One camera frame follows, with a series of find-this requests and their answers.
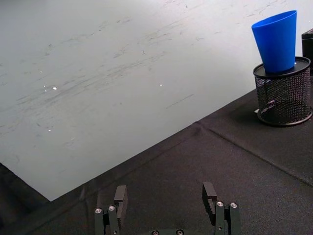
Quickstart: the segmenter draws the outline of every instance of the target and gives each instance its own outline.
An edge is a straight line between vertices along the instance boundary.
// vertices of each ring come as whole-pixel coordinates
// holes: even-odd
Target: blue plastic cup
[[[271,16],[252,26],[264,69],[278,73],[294,66],[297,11]]]

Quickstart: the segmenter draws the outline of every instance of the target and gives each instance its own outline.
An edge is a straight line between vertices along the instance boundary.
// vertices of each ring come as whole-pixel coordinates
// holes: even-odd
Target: black tablecloth
[[[183,228],[212,234],[202,182],[240,206],[242,234],[313,234],[313,124],[261,124],[251,92],[32,213],[1,234],[94,234],[94,209],[128,186],[122,234]]]

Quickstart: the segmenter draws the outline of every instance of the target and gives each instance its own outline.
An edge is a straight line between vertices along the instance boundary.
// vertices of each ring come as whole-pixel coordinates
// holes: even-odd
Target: black box
[[[302,34],[302,54],[311,60],[310,69],[313,75],[313,29]]]

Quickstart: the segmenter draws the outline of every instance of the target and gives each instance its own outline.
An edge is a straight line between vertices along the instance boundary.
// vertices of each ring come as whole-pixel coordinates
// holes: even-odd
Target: table
[[[184,228],[212,234],[202,182],[240,206],[242,234],[313,233],[313,123],[261,124],[250,92],[170,138],[54,200],[0,234],[94,233],[96,207],[128,186],[122,234]]]

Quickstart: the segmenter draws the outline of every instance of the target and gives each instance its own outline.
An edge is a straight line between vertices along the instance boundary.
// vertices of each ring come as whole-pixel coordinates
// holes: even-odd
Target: black mesh container
[[[253,70],[262,122],[292,126],[310,119],[310,63],[308,58],[296,57],[294,67],[282,73],[266,73],[263,64]]]

